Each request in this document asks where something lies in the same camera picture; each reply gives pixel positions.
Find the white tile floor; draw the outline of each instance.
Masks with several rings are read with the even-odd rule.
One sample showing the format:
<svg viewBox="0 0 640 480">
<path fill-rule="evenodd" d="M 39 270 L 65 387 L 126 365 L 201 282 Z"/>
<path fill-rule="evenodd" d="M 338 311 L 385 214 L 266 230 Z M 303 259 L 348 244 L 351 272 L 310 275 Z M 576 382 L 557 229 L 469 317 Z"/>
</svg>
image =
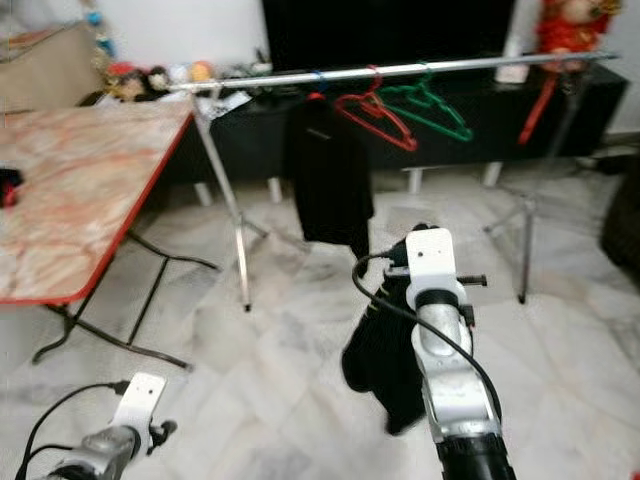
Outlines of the white tile floor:
<svg viewBox="0 0 640 480">
<path fill-rule="evenodd" d="M 489 276 L 489 288 L 470 290 L 476 356 L 500 392 L 520 480 L 626 480 L 640 468 L 640 298 L 597 247 L 598 221 L 616 180 L 560 175 L 546 184 L 534 293 L 521 306 L 510 266 L 518 230 L 507 228 L 495 241 L 481 230 L 513 200 L 502 190 L 485 190 L 480 172 L 429 171 L 418 196 L 404 193 L 395 174 L 378 178 L 373 250 L 388 247 L 419 221 L 438 222 L 454 235 L 460 273 Z M 528 174 L 512 168 L 505 182 L 519 185 Z M 425 422 L 400 438 L 385 435 L 382 408 L 371 395 L 349 390 L 342 378 L 340 353 L 366 305 L 351 285 L 348 249 L 302 243 L 291 201 L 270 204 L 265 188 L 240 188 L 240 199 L 251 218 L 272 232 L 266 240 L 251 239 L 254 311 L 245 314 L 240 306 L 232 230 L 220 201 L 212 208 L 195 198 L 172 205 L 145 237 L 221 263 L 225 272 L 173 269 L 139 342 L 194 362 L 195 371 L 74 332 L 40 365 L 25 363 L 3 379 L 0 478 L 13 478 L 31 425 L 55 399 L 76 385 L 138 370 L 168 378 L 156 418 L 175 419 L 179 430 L 125 478 L 441 478 Z M 124 246 L 87 319 L 114 333 L 126 331 L 156 263 Z M 372 270 L 366 283 L 373 288 L 380 269 Z M 22 314 L 41 316 L 35 310 Z M 110 393 L 87 394 L 57 412 L 38 443 L 77 442 L 106 424 L 116 402 Z M 30 476 L 56 458 L 43 455 Z"/>
</svg>

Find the clothes rack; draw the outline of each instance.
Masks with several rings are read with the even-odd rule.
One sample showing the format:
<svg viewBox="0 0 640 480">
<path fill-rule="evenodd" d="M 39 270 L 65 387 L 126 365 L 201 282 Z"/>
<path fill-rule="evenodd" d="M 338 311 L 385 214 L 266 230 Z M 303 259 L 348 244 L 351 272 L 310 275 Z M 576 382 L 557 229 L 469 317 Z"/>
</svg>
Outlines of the clothes rack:
<svg viewBox="0 0 640 480">
<path fill-rule="evenodd" d="M 201 112 L 196 101 L 196 94 L 199 92 L 210 91 L 212 97 L 216 100 L 222 89 L 244 89 L 244 88 L 258 88 L 258 87 L 277 87 L 285 85 L 299 85 L 310 84 L 319 82 L 332 82 L 332 81 L 344 81 L 344 80 L 358 80 L 358 79 L 372 79 L 378 76 L 381 77 L 400 77 L 420 75 L 427 72 L 443 73 L 453 71 L 464 70 L 481 70 L 497 68 L 508 65 L 542 65 L 546 63 L 556 62 L 562 67 L 569 61 L 583 61 L 587 63 L 588 68 L 579 75 L 578 85 L 572 92 L 566 92 L 568 96 L 567 108 L 563 118 L 561 119 L 560 126 L 556 130 L 554 138 L 552 139 L 547 154 L 545 155 L 542 163 L 542 168 L 549 165 L 560 153 L 560 150 L 566 140 L 567 134 L 571 127 L 573 120 L 575 119 L 577 112 L 580 108 L 584 91 L 588 87 L 590 70 L 592 65 L 597 62 L 605 60 L 613 60 L 620 56 L 613 52 L 596 51 L 596 52 L 583 52 L 583 53 L 567 53 L 567 54 L 538 54 L 538 55 L 524 55 L 521 57 L 495 57 L 495 58 L 478 58 L 468 60 L 448 60 L 442 62 L 427 62 L 427 63 L 414 63 L 406 65 L 393 65 L 386 67 L 377 67 L 375 70 L 372 68 L 355 68 L 349 70 L 333 70 L 326 72 L 309 72 L 309 73 L 292 73 L 292 74 L 280 74 L 269 75 L 264 77 L 250 77 L 250 78 L 237 78 L 227 80 L 212 80 L 207 82 L 198 83 L 184 83 L 179 85 L 173 85 L 170 87 L 172 91 L 186 91 L 190 94 L 193 113 L 198 127 L 198 132 L 202 138 L 202 142 L 205 146 L 205 150 L 209 157 L 209 161 L 213 167 L 213 170 L 220 184 L 220 188 L 225 198 L 225 202 L 229 209 L 229 212 L 233 218 L 236 233 L 236 250 L 238 255 L 238 269 L 240 272 L 241 287 L 242 287 L 242 301 L 246 311 L 251 310 L 251 297 L 249 292 L 249 277 L 247 270 L 247 258 L 246 249 L 244 244 L 244 228 L 248 227 L 258 233 L 260 236 L 266 236 L 267 232 L 256 226 L 254 223 L 247 220 L 238 206 L 238 202 L 227 177 L 224 165 L 220 159 L 220 155 L 216 149 L 215 143 L 209 132 L 209 121 L 205 115 Z M 534 218 L 537 211 L 537 189 L 539 187 L 539 181 L 536 181 L 536 186 L 528 193 L 522 195 L 521 204 L 509 212 L 505 218 L 496 222 L 494 225 L 485 228 L 488 233 L 493 232 L 496 228 L 500 227 L 508 220 L 514 218 L 519 213 L 524 214 L 524 241 L 522 250 L 522 270 L 521 270 L 521 284 L 519 289 L 518 298 L 521 303 L 525 303 L 526 296 L 529 289 L 529 276 L 531 271 L 531 252 L 533 248 L 533 226 Z"/>
</svg>

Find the television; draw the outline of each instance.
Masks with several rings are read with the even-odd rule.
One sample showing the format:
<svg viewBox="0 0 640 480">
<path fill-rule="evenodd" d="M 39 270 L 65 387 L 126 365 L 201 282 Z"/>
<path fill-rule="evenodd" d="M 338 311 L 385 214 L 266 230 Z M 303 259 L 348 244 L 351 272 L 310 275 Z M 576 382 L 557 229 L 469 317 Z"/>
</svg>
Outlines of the television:
<svg viewBox="0 0 640 480">
<path fill-rule="evenodd" d="M 501 55 L 515 0 L 262 0 L 274 70 Z"/>
</svg>

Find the red table edge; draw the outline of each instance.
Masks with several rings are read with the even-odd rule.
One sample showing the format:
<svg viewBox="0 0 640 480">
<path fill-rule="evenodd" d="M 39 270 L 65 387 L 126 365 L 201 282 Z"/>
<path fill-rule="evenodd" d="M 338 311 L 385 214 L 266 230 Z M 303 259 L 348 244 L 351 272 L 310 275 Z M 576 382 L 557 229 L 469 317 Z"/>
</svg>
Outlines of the red table edge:
<svg viewBox="0 0 640 480">
<path fill-rule="evenodd" d="M 111 242 L 111 245 L 109 246 L 105 254 L 102 256 L 102 259 L 97 264 L 93 274 L 91 275 L 91 277 L 89 277 L 89 281 L 83 288 L 81 288 L 78 292 L 74 293 L 73 295 L 69 295 L 67 297 L 37 298 L 37 299 L 0 298 L 0 305 L 63 305 L 63 304 L 76 302 L 78 300 L 82 300 L 83 298 L 87 297 L 91 292 L 91 290 L 93 290 L 93 288 L 95 287 L 104 269 L 107 268 L 109 261 L 111 260 L 116 250 L 120 246 L 120 242 L 122 242 L 122 239 L 124 238 L 127 231 L 129 230 L 129 227 L 133 223 L 133 220 L 136 218 L 136 216 L 138 215 L 138 212 L 142 208 L 142 205 L 147 200 L 147 197 L 149 196 L 151 189 L 155 186 L 156 181 L 158 180 L 158 177 L 164 170 L 164 167 L 169 161 L 169 158 L 171 158 L 176 148 L 180 144 L 180 140 L 182 140 L 182 136 L 184 135 L 185 130 L 187 129 L 187 127 L 189 126 L 193 118 L 194 118 L 193 113 L 190 113 L 189 115 L 187 115 L 187 118 L 184 120 L 184 123 L 180 127 L 180 130 L 178 130 L 178 132 L 176 133 L 176 136 L 174 137 L 171 144 L 169 145 L 169 148 L 165 152 L 164 157 L 158 164 L 158 167 L 156 168 L 156 170 L 153 172 L 153 175 L 149 179 L 149 182 L 147 182 L 147 186 L 144 188 L 144 190 L 140 194 L 140 197 L 138 197 L 138 200 L 129 211 L 129 214 L 127 215 L 127 218 L 123 222 L 122 227 L 113 237 L 113 241 Z"/>
</svg>

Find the green hanger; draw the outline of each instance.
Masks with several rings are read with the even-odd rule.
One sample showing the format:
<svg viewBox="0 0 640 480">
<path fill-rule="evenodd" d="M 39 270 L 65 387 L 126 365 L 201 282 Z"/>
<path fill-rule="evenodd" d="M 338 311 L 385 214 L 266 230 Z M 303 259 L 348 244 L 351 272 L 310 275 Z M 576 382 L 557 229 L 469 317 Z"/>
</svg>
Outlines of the green hanger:
<svg viewBox="0 0 640 480">
<path fill-rule="evenodd" d="M 464 118 L 462 118 L 462 116 L 451 105 L 449 105 L 446 100 L 444 100 L 442 97 L 439 97 L 429 89 L 430 79 L 431 73 L 428 72 L 422 79 L 420 79 L 420 81 L 416 85 L 413 85 L 411 87 L 385 87 L 378 90 L 377 93 L 384 102 L 385 106 L 390 110 L 393 110 L 400 115 L 409 117 L 417 122 L 423 123 L 440 133 L 455 138 L 456 140 L 460 140 L 462 142 L 471 141 L 473 139 L 473 130 L 467 127 Z M 422 115 L 418 115 L 417 113 L 410 112 L 408 110 L 405 110 L 404 108 L 392 105 L 389 98 L 390 94 L 403 95 L 404 98 L 406 98 L 410 103 L 420 108 L 424 108 L 425 110 L 430 110 L 434 107 L 438 107 L 440 110 L 451 117 L 451 119 L 456 124 L 456 128 L 452 130 L 451 128 L 440 125 L 433 120 L 429 120 Z"/>
</svg>

